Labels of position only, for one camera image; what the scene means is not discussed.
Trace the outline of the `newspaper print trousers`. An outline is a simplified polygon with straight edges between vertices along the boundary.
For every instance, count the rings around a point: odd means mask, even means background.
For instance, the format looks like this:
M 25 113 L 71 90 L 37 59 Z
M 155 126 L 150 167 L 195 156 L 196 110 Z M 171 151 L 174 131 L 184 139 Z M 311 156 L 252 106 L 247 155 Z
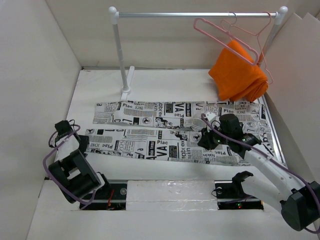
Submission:
M 198 145 L 207 111 L 218 117 L 234 114 L 245 134 L 261 140 L 274 151 L 272 131 L 265 106 L 248 101 L 118 101 L 97 103 L 93 117 L 96 128 L 87 129 L 91 153 L 133 159 L 246 166 L 231 148 L 219 144 L 211 150 Z

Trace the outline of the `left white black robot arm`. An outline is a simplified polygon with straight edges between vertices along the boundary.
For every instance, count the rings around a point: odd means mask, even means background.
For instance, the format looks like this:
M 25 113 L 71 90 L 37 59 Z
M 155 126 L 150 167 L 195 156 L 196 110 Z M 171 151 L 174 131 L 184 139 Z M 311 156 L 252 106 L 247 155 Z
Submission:
M 47 169 L 66 200 L 71 204 L 80 202 L 86 205 L 88 202 L 84 198 L 90 201 L 108 198 L 113 193 L 110 183 L 104 174 L 95 172 L 86 159 L 90 138 L 79 135 L 76 132 L 79 126 L 67 120 L 56 123 L 54 127 L 54 144 L 49 146 L 57 148 L 57 155 L 56 161 Z

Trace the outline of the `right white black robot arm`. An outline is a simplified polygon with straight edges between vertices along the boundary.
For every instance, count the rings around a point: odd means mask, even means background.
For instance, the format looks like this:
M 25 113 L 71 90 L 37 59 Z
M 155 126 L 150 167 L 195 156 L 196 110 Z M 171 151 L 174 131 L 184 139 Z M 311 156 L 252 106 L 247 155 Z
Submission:
M 228 113 L 217 116 L 211 111 L 201 114 L 206 126 L 201 130 L 198 146 L 213 150 L 225 145 L 257 168 L 269 181 L 243 171 L 232 178 L 231 191 L 237 197 L 255 197 L 277 210 L 295 231 L 308 230 L 320 218 L 320 185 L 307 182 L 278 163 L 273 154 L 251 133 L 244 133 L 239 119 Z

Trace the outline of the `orange garment on hanger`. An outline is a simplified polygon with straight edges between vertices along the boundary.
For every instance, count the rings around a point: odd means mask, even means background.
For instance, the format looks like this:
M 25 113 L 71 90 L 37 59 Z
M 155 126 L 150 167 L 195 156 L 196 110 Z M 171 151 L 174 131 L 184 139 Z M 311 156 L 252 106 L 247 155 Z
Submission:
M 221 101 L 246 99 L 253 102 L 268 90 L 268 78 L 257 65 L 250 65 L 224 48 L 208 72 Z

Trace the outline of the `white metal clothes rack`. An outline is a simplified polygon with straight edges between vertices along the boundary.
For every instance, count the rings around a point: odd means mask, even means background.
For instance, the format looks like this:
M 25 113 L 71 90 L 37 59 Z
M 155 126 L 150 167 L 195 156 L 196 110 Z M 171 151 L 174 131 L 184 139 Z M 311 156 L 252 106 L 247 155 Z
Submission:
M 193 22 L 193 28 L 197 30 L 198 32 L 206 35 L 207 37 L 215 40 L 222 46 L 226 47 L 227 45 L 219 41 L 217 38 L 213 37 L 212 35 L 209 35 L 207 32 L 199 29 L 196 27 L 197 21 L 201 20 L 214 28 L 218 29 L 222 33 L 229 36 L 232 40 L 236 40 L 240 44 L 242 44 L 244 47 L 247 48 L 250 52 L 252 52 L 255 55 L 255 60 L 252 62 L 252 65 L 260 65 L 264 54 L 267 52 L 268 48 L 272 44 L 276 34 L 280 30 L 280 25 L 284 21 L 284 18 L 288 12 L 287 6 L 282 6 L 279 8 L 277 12 L 269 13 L 269 12 L 119 12 L 114 6 L 109 7 L 108 13 L 110 16 L 114 39 L 115 39 L 115 45 L 116 45 L 116 51 L 118 56 L 118 62 L 119 62 L 119 69 L 122 79 L 122 89 L 121 89 L 121 97 L 120 99 L 127 100 L 128 96 L 131 93 L 131 83 L 134 79 L 134 73 L 135 73 L 135 67 L 132 65 L 129 67 L 128 72 L 125 70 L 125 63 L 124 63 L 124 57 L 123 57 L 123 51 L 121 46 L 121 39 L 120 39 L 120 33 L 119 33 L 119 27 L 118 22 L 119 19 L 133 19 L 133 18 L 175 18 L 175 19 L 194 19 Z M 270 30 L 270 33 L 268 34 L 267 40 L 264 44 L 264 47 L 260 49 L 260 53 L 258 53 L 256 50 L 254 50 L 252 47 L 250 47 L 248 44 L 240 40 L 239 38 L 233 36 L 229 30 L 224 30 L 220 28 L 219 26 L 211 23 L 208 21 L 208 19 L 269 19 L 274 20 L 273 26 Z

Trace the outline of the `aluminium rail right side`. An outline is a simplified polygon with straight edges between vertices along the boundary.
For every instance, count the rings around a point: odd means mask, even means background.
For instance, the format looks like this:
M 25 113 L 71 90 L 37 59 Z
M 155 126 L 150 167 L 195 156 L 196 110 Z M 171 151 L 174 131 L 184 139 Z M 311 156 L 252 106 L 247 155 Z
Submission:
M 265 105 L 266 119 L 267 119 L 268 124 L 269 124 L 270 129 L 271 129 L 273 149 L 274 149 L 275 155 L 276 155 L 277 159 L 285 167 L 287 167 L 287 163 L 286 163 L 286 160 L 285 160 L 285 157 L 284 157 L 284 154 L 283 154 L 283 151 L 282 151 L 282 147 L 281 147 L 281 144 L 280 144 L 277 132 L 276 132 L 276 128 L 275 128 L 274 123 L 273 123 L 272 115 L 271 115 L 271 112 L 269 110 L 269 106 L 268 106 L 266 97 L 264 95 L 261 97 L 261 102 Z

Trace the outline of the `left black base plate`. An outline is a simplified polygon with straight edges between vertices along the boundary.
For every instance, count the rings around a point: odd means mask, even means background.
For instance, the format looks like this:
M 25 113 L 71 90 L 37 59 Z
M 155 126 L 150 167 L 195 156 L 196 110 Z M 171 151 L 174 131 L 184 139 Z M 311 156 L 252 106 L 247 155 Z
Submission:
M 85 206 L 79 204 L 84 211 L 122 211 L 126 209 L 128 183 L 111 182 L 110 188 L 101 187 L 95 194 L 93 202 Z

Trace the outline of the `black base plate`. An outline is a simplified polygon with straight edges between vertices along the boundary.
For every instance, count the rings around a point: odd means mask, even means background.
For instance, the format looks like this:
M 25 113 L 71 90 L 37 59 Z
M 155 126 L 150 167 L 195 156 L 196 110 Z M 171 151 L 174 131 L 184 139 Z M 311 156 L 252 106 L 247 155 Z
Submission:
M 95 194 L 93 202 L 85 206 L 79 204 L 84 211 L 122 211 L 126 209 L 128 183 L 111 182 L 110 188 L 101 187 Z
M 264 210 L 263 202 L 238 190 L 231 180 L 214 182 L 211 194 L 216 197 L 218 210 Z

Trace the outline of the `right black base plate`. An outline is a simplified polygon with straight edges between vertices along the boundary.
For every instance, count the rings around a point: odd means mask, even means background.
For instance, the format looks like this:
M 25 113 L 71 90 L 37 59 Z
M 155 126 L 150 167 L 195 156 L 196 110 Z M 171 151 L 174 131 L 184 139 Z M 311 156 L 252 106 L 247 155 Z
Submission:
M 218 210 L 264 210 L 263 202 L 238 190 L 231 180 L 214 182 L 211 194 L 216 197 Z

